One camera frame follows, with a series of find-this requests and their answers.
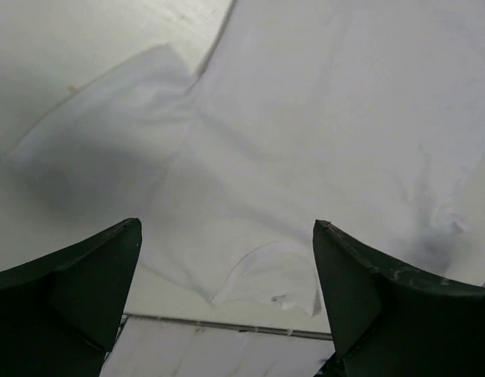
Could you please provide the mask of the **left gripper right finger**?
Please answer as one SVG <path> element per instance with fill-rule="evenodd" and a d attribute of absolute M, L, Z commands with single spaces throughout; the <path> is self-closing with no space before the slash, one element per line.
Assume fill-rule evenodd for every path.
<path fill-rule="evenodd" d="M 485 376 L 485 287 L 435 275 L 318 220 L 334 354 L 326 376 Z"/>

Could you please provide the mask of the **white t-shirt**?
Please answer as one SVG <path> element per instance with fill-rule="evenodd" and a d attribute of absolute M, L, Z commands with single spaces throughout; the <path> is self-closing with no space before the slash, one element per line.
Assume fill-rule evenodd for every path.
<path fill-rule="evenodd" d="M 40 121 L 10 165 L 220 305 L 320 311 L 329 220 L 429 272 L 485 281 L 485 1 L 237 1 L 201 75 L 159 47 Z"/>

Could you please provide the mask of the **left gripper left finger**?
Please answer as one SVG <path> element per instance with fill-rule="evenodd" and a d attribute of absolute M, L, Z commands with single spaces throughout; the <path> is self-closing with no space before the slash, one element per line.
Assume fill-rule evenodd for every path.
<path fill-rule="evenodd" d="M 98 376 L 116 343 L 140 256 L 128 218 L 0 272 L 0 376 Z"/>

